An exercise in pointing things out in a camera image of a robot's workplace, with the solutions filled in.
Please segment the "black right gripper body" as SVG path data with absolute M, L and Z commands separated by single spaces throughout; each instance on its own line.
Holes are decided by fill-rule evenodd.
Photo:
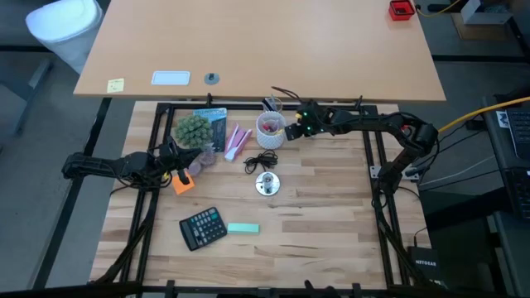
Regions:
M 315 136 L 327 132 L 334 135 L 330 125 L 325 123 L 326 111 L 314 100 L 306 102 L 305 107 L 305 135 Z

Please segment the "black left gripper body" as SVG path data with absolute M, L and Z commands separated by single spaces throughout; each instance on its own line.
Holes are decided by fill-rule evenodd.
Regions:
M 186 158 L 181 155 L 182 149 L 183 148 L 176 144 L 176 141 L 173 138 L 167 138 L 165 142 L 159 146 L 159 162 L 163 169 L 167 171 L 177 171 L 177 175 L 181 182 L 186 185 L 189 183 L 189 180 L 186 178 L 184 171 L 188 166 L 183 166 L 183 161 Z

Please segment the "pink stapler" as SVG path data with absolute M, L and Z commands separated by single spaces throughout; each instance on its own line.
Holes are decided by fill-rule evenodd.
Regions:
M 244 149 L 248 140 L 253 134 L 252 129 L 241 128 L 237 123 L 234 124 L 233 130 L 229 135 L 224 151 L 226 161 L 234 161 Z

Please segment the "chrome lamp socket base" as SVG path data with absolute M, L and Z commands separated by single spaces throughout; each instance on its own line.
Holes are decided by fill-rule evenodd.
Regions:
M 280 190 L 281 181 L 276 174 L 266 171 L 257 177 L 255 187 L 260 195 L 272 196 Z

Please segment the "pink speckled plant pot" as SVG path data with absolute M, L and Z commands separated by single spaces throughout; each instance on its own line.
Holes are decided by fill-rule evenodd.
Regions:
M 213 147 L 204 147 L 198 156 L 199 163 L 204 167 L 212 166 L 216 162 L 216 155 Z

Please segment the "green succulent plant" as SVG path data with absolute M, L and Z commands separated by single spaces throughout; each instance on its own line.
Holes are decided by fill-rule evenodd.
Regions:
M 177 143 L 188 148 L 203 147 L 211 143 L 213 130 L 207 118 L 188 115 L 181 118 L 175 128 Z

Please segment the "white ribbed pen cup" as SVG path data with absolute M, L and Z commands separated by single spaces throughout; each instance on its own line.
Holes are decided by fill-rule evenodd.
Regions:
M 264 112 L 260 114 L 256 120 L 256 128 L 257 128 L 257 142 L 258 145 L 264 149 L 278 149 L 286 139 L 285 131 L 282 135 L 274 136 L 273 134 L 267 134 L 264 133 L 261 124 L 264 121 L 267 120 L 277 120 L 279 122 L 279 129 L 285 129 L 285 126 L 287 125 L 286 119 L 277 112 Z

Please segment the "orange sticky note pad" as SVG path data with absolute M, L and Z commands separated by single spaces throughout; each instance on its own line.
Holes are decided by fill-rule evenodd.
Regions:
M 177 173 L 174 174 L 174 176 L 173 176 L 173 178 L 171 180 L 171 185 L 172 185 L 173 190 L 176 192 L 177 195 L 182 195 L 187 190 L 191 190 L 192 188 L 195 187 L 195 182 L 193 181 L 193 179 L 190 176 L 190 174 L 187 171 L 184 171 L 184 174 L 185 174 L 185 177 L 189 180 L 189 183 L 186 184 L 186 185 L 181 182 L 181 180 L 180 180 L 179 176 L 177 175 Z

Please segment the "clear glass pen holder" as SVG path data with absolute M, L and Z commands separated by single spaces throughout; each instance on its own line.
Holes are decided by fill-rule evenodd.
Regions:
M 282 111 L 283 103 L 278 97 L 271 95 L 262 100 L 262 106 L 265 112 L 280 113 Z

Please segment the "blue and black book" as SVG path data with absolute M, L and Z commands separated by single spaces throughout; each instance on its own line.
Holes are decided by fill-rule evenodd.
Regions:
M 193 111 L 195 116 L 206 118 L 213 132 L 211 143 L 215 152 L 224 152 L 226 146 L 227 108 L 202 108 Z

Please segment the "black desk calculator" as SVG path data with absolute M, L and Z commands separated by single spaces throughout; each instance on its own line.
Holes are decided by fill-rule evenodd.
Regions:
M 190 251 L 203 248 L 227 235 L 227 228 L 215 207 L 179 222 L 181 235 Z

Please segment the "white rectangular card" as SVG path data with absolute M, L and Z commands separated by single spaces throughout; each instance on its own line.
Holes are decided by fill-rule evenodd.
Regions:
M 190 83 L 190 71 L 158 70 L 152 75 L 152 85 L 187 86 Z

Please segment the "light wood desk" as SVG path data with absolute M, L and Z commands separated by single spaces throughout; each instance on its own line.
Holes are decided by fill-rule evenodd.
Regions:
M 445 99 L 421 23 L 395 22 L 389 0 L 111 0 L 75 87 L 78 96 Z M 190 83 L 152 85 L 154 71 Z M 208 73 L 219 82 L 207 85 Z M 111 79 L 124 90 L 107 93 Z

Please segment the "mint green stapler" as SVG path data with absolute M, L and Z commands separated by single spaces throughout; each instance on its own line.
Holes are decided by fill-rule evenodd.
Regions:
M 229 223 L 227 230 L 230 234 L 258 235 L 260 227 L 256 223 Z

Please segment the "red plastic box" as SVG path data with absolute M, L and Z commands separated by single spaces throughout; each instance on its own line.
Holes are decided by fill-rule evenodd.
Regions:
M 416 10 L 410 0 L 391 0 L 388 13 L 393 21 L 407 21 L 416 13 Z

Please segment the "white trash bin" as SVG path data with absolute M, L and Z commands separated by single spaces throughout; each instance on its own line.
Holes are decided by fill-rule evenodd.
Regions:
M 25 22 L 45 48 L 80 75 L 103 19 L 96 0 L 58 0 L 30 12 Z

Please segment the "brown cardboard sheet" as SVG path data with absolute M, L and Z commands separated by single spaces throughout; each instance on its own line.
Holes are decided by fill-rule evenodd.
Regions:
M 509 38 L 505 25 L 466 25 L 459 13 L 452 13 L 451 18 L 461 40 L 506 41 Z

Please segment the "grey box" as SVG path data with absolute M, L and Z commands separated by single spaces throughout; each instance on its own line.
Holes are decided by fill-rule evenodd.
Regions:
M 466 25 L 503 25 L 513 16 L 509 0 L 468 0 L 460 15 Z

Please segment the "black keyboard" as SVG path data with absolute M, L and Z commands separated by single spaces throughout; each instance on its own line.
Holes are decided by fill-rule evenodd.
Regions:
M 504 176 L 513 213 L 520 219 L 530 220 L 530 170 L 513 168 L 505 170 Z
M 506 114 L 516 156 L 530 160 L 530 108 L 508 108 Z

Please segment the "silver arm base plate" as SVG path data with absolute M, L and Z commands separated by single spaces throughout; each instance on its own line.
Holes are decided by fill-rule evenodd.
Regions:
M 380 166 L 370 166 L 369 167 L 369 174 L 370 177 L 375 179 L 378 177 L 378 173 L 380 172 L 381 167 Z M 414 166 L 408 166 L 402 171 L 402 178 L 404 180 L 419 180 L 420 179 L 420 170 L 418 170 Z

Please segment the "black Netgear network switch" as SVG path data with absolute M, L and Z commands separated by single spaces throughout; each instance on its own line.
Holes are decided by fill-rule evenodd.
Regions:
M 426 278 L 440 285 L 442 278 L 437 250 L 420 247 L 408 247 L 407 250 L 415 266 Z

